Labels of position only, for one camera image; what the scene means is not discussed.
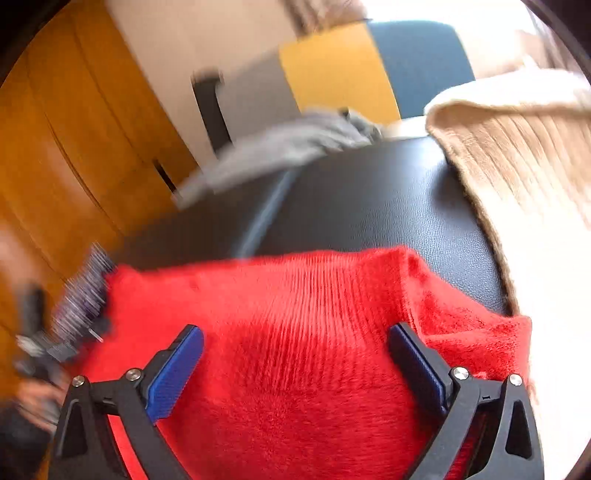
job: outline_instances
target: beige knit blanket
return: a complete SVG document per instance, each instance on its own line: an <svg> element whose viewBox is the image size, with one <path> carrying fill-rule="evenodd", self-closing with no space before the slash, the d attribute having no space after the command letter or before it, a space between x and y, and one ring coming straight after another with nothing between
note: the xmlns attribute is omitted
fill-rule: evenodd
<svg viewBox="0 0 591 480"><path fill-rule="evenodd" d="M532 319L546 478L564 478L591 438L589 84L523 70L449 89L426 115L491 240L513 312Z"/></svg>

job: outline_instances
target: wooden cabinet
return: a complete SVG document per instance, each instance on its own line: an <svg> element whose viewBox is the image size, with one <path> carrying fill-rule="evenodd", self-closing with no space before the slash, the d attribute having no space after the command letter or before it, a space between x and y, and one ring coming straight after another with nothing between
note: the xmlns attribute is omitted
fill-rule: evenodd
<svg viewBox="0 0 591 480"><path fill-rule="evenodd" d="M55 299L92 242L116 248L171 211L154 162L174 184L197 168L102 0L69 3L0 87L0 397L15 385L14 284Z"/></svg>

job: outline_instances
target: black leather seat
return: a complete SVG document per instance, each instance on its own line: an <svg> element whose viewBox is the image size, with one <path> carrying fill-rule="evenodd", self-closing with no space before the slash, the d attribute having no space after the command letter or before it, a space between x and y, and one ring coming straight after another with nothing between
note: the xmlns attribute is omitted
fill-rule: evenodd
<svg viewBox="0 0 591 480"><path fill-rule="evenodd" d="M491 248L429 137L329 155L210 195L129 239L117 260L151 269L400 244L487 308L508 313Z"/></svg>

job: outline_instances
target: red fleece cloth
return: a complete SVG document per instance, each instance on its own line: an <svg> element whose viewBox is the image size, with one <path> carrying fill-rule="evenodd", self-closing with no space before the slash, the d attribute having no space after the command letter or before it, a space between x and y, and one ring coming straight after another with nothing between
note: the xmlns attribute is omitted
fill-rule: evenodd
<svg viewBox="0 0 591 480"><path fill-rule="evenodd" d="M195 372L158 422L194 480L402 478L438 424L388 354L400 321L451 366L527 376L530 320L489 312L404 247L120 267L109 305L114 333L83 368L91 381L143 367L188 323L204 331ZM133 478L145 478L114 429Z"/></svg>

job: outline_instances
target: black device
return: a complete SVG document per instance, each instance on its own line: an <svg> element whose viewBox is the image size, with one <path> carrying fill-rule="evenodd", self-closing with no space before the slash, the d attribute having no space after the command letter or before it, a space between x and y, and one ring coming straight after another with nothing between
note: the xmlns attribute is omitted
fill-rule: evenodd
<svg viewBox="0 0 591 480"><path fill-rule="evenodd" d="M408 480L444 480L479 409L487 421L466 478L543 480L534 416L519 375L479 380L463 367L450 368L406 323L390 328L388 347L423 408L443 419ZM95 384L76 377L57 428L49 480L128 478L107 415L121 417L150 480L189 480L154 423L171 413L202 351L203 334L189 325L144 370Z"/></svg>

